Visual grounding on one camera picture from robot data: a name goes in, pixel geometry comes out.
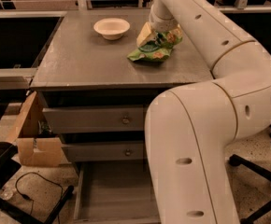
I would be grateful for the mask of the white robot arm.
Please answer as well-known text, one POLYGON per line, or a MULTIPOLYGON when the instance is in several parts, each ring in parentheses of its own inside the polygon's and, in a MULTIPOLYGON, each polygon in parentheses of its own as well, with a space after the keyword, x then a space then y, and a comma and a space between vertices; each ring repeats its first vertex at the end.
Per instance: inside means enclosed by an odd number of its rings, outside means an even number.
POLYGON ((239 224, 225 147, 271 124, 271 55, 207 0, 154 0, 151 26, 180 25, 213 78, 150 104, 145 143, 161 224, 239 224))

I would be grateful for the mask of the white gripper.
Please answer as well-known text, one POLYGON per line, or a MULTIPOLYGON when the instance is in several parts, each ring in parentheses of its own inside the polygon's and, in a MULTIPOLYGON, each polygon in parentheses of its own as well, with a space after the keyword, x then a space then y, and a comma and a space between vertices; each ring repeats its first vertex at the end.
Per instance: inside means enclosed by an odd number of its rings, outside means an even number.
POLYGON ((136 44, 142 47, 155 39, 155 31, 163 33, 171 31, 177 26, 178 22, 165 4, 161 0, 153 0, 150 8, 150 22, 147 21, 143 25, 136 39, 136 44))

